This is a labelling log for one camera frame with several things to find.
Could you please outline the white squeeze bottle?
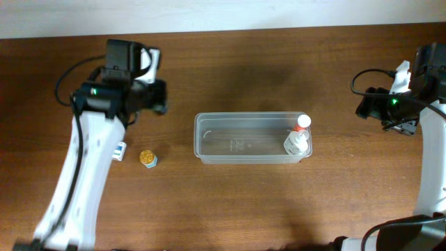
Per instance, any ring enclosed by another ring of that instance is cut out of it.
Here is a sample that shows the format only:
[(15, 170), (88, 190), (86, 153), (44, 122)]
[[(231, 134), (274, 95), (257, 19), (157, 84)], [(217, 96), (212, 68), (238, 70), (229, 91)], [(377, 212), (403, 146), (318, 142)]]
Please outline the white squeeze bottle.
[(309, 132), (292, 131), (284, 141), (284, 149), (289, 155), (304, 155), (309, 149)]

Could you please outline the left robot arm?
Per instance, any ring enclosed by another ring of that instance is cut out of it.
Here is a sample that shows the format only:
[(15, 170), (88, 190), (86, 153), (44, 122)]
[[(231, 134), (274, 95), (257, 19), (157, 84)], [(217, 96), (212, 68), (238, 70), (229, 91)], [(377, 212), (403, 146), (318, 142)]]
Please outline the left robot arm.
[(93, 250), (98, 209), (112, 156), (141, 110), (167, 113), (167, 83), (158, 79), (162, 53), (142, 43), (109, 39), (105, 64), (70, 94), (70, 145), (49, 206), (30, 243), (14, 250)]

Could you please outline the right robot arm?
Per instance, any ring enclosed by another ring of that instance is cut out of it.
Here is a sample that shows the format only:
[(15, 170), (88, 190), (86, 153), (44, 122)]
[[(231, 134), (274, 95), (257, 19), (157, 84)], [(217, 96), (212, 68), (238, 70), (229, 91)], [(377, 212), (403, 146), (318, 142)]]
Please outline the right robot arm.
[(384, 131), (412, 135), (422, 129), (420, 191), (413, 215), (369, 229), (362, 238), (340, 236), (335, 250), (444, 250), (445, 249), (445, 45), (417, 49), (414, 63), (404, 61), (385, 74), (390, 89), (370, 87), (356, 115), (378, 119)]

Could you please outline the clear plastic container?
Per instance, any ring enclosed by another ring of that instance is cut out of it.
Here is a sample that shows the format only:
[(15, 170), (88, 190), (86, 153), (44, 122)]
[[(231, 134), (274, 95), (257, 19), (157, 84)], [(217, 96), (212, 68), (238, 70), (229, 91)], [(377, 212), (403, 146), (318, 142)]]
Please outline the clear plastic container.
[(292, 164), (311, 156), (289, 155), (284, 141), (304, 112), (211, 112), (194, 120), (194, 154), (207, 165)]

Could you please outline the white blue small box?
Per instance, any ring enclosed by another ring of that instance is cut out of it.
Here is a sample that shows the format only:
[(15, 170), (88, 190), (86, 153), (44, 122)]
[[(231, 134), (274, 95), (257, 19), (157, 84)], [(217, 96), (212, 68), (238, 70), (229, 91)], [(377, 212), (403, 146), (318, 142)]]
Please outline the white blue small box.
[(116, 161), (122, 161), (125, 155), (127, 144), (125, 142), (119, 142), (117, 147), (115, 148), (112, 158)]

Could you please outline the gold lid small jar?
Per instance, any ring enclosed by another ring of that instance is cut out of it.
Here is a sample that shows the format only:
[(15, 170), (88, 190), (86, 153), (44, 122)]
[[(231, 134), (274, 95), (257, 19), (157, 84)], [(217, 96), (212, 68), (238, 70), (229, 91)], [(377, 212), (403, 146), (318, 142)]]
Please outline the gold lid small jar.
[(152, 168), (157, 164), (157, 156), (149, 150), (142, 151), (139, 155), (139, 160), (147, 168)]

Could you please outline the orange tube white cap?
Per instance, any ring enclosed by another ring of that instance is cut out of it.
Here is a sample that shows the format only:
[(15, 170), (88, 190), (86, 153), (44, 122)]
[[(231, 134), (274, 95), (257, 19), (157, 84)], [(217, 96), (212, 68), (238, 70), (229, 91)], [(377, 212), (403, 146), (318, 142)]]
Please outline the orange tube white cap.
[(297, 123), (296, 125), (293, 127), (293, 131), (301, 131), (301, 130), (306, 130), (312, 123), (311, 118), (306, 115), (306, 114), (301, 114), (299, 115), (299, 117), (297, 118)]

